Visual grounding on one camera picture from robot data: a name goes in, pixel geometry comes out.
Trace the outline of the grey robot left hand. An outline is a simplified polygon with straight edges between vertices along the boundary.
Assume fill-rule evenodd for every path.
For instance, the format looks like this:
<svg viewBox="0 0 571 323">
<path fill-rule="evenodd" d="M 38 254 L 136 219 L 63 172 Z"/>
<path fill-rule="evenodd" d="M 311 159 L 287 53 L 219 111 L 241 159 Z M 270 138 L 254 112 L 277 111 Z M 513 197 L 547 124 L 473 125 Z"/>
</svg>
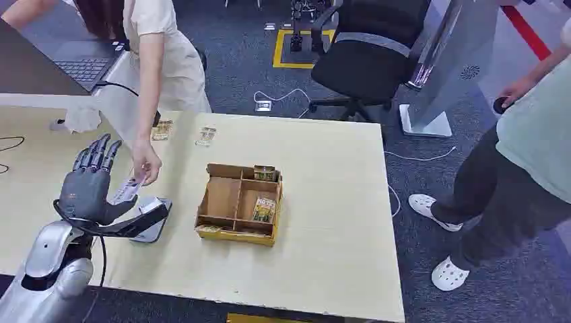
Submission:
<svg viewBox="0 0 571 323">
<path fill-rule="evenodd" d="M 135 206 L 137 196 L 118 204 L 107 201 L 114 157 L 122 145 L 122 141 L 117 140 L 108 147 L 110 139 L 111 134 L 102 135 L 75 158 L 57 203 L 67 217 L 110 225 Z"/>
</svg>

